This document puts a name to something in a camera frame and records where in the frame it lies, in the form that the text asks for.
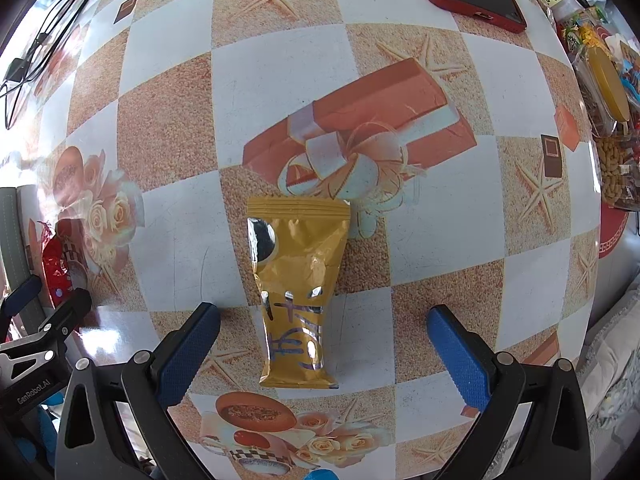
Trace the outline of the red round coaster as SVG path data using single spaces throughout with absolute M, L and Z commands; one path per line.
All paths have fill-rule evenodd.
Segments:
M 628 221 L 629 212 L 601 204 L 601 225 L 599 258 L 605 258 L 616 247 L 623 236 Z

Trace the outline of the gold snack packet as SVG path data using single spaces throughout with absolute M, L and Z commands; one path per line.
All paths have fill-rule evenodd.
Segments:
M 335 389 L 324 364 L 324 319 L 350 225 L 344 200 L 252 197 L 247 236 L 260 297 L 269 388 Z

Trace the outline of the yellow lid snack jar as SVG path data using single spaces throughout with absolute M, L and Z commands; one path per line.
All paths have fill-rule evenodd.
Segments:
M 631 134 L 626 92 L 604 50 L 581 46 L 574 57 L 573 67 L 593 134 L 600 138 Z

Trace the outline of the long red snack packet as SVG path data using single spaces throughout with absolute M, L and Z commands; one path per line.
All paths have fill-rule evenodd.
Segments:
M 40 266 L 43 285 L 52 307 L 59 307 L 76 288 L 87 285 L 87 266 L 82 249 L 82 226 L 77 219 L 58 220 L 54 226 L 41 222 Z

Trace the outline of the peanut jar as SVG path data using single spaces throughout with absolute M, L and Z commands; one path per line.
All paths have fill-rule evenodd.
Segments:
M 638 211 L 639 137 L 607 136 L 597 138 L 602 200 L 608 206 Z

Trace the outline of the grey white storage tray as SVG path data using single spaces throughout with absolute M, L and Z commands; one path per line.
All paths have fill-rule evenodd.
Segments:
M 25 244 L 22 237 L 20 215 L 18 214 L 17 189 L 2 188 L 0 191 L 1 263 L 6 272 L 9 290 L 14 292 L 32 275 L 29 270 Z M 43 321 L 43 310 L 39 298 L 30 300 L 21 310 L 20 317 L 26 333 L 38 330 Z

